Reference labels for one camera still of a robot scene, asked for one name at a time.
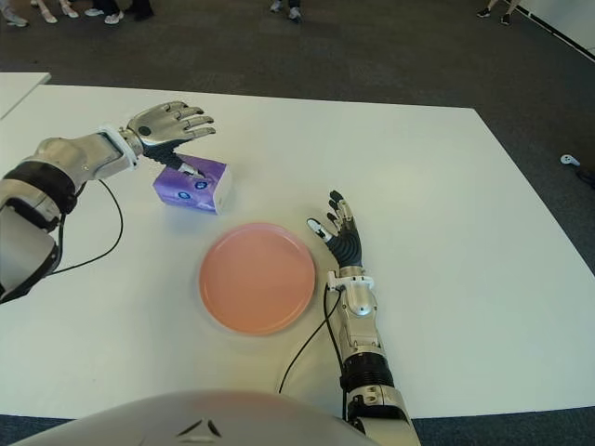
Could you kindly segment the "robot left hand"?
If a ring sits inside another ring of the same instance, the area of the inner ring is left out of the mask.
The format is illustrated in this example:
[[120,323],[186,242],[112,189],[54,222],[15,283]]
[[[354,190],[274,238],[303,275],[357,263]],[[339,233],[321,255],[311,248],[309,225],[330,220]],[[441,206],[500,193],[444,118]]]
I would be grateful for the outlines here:
[[216,133],[214,119],[182,101],[159,104],[134,116],[121,135],[153,161],[190,177],[205,174],[176,153],[177,147]]

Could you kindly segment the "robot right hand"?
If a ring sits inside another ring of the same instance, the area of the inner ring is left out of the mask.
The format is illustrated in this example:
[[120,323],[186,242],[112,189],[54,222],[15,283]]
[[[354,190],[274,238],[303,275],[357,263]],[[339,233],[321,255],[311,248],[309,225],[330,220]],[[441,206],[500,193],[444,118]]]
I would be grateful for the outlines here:
[[329,192],[330,212],[326,219],[333,225],[330,230],[318,219],[306,220],[309,229],[326,245],[340,269],[363,266],[363,248],[354,214],[346,199],[337,190]]

